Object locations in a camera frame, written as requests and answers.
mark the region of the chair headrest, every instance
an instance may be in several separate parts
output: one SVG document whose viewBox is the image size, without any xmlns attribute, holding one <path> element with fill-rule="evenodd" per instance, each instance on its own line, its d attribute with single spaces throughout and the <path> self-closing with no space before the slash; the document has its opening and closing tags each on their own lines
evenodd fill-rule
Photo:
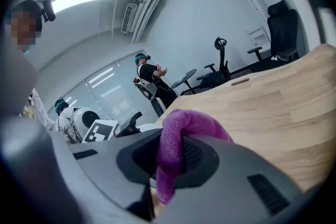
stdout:
<svg viewBox="0 0 336 224">
<path fill-rule="evenodd" d="M 215 40 L 215 48 L 220 50 L 220 46 L 224 44 L 226 46 L 227 41 L 224 38 L 217 37 Z"/>
<path fill-rule="evenodd" d="M 268 9 L 267 9 L 267 12 L 268 12 L 269 16 L 275 16 L 275 15 L 280 15 L 282 13 L 285 13 L 288 10 L 289 9 L 288 9 L 288 6 L 286 4 L 286 1 L 285 0 L 281 0 L 278 3 L 269 6 Z"/>
</svg>

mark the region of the purple plush fabric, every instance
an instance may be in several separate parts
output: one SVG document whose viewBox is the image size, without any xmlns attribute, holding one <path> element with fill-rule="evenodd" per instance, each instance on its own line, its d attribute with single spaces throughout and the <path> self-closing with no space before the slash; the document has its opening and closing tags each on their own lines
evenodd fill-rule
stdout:
<svg viewBox="0 0 336 224">
<path fill-rule="evenodd" d="M 157 197 L 167 204 L 174 194 L 174 179 L 182 165 L 181 135 L 203 134 L 233 143 L 227 131 L 214 118 L 193 110 L 173 110 L 163 120 L 163 131 L 156 155 Z"/>
</svg>

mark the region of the small black table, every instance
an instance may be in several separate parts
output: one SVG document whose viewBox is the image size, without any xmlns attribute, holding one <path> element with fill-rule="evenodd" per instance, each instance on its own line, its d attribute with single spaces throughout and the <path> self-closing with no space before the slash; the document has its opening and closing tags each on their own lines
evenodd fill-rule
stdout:
<svg viewBox="0 0 336 224">
<path fill-rule="evenodd" d="M 192 91 L 193 94 L 195 94 L 196 92 L 193 90 L 193 88 L 190 87 L 190 85 L 189 85 L 189 83 L 188 83 L 188 79 L 189 79 L 193 74 L 195 74 L 196 70 L 197 70 L 197 69 L 193 69 L 193 70 L 189 71 L 187 74 L 185 74 L 185 76 L 183 77 L 182 80 L 173 83 L 173 85 L 171 86 L 171 88 L 174 89 L 174 88 L 176 88 L 177 86 L 180 86 L 180 85 L 184 82 L 185 84 L 187 84 L 187 86 L 189 87 L 190 90 L 183 91 L 183 92 L 181 93 L 181 95 L 183 95 L 185 92 L 188 92 L 188 91 Z"/>
</svg>

